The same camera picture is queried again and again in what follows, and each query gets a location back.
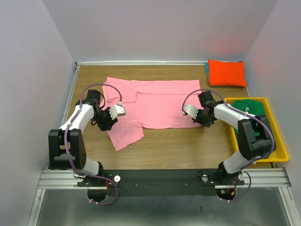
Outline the pink t shirt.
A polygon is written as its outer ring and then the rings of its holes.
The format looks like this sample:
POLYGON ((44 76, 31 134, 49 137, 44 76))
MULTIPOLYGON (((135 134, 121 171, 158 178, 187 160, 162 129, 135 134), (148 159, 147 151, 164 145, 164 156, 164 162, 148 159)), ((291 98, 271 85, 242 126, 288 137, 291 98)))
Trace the pink t shirt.
POLYGON ((189 116, 182 114, 182 103, 200 108, 198 95, 190 93, 200 89, 199 80, 137 81, 108 77, 103 86, 105 105, 113 106, 122 100, 126 115, 108 131, 115 148, 120 151, 144 137, 147 129, 182 129, 199 127, 189 116))

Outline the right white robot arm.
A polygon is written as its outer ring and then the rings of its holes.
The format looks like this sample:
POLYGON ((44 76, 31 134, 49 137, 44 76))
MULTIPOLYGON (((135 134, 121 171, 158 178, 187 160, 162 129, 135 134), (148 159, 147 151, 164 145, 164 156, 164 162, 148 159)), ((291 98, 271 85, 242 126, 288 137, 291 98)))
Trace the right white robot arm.
POLYGON ((276 142, 269 119, 265 115, 253 115, 234 108, 223 98, 216 101, 211 90, 198 94, 201 109, 193 105, 183 105, 182 112, 189 115, 194 123, 210 127, 221 120, 238 131, 238 150, 222 161, 215 174, 220 184, 228 184, 241 171, 258 160, 268 158, 276 149, 276 142))

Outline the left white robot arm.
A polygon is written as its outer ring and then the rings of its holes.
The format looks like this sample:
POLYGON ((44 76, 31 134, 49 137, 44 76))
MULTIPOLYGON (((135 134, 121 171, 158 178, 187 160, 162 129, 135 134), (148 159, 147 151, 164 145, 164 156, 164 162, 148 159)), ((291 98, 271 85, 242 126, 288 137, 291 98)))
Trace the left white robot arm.
POLYGON ((118 119, 112 119, 110 108, 101 104, 104 95, 92 89, 87 98, 78 101, 69 120, 48 134, 49 164, 56 170, 71 169, 75 178, 88 185, 113 186, 113 176, 106 174, 103 165, 87 157, 83 130, 90 123, 101 131, 109 131, 118 119))

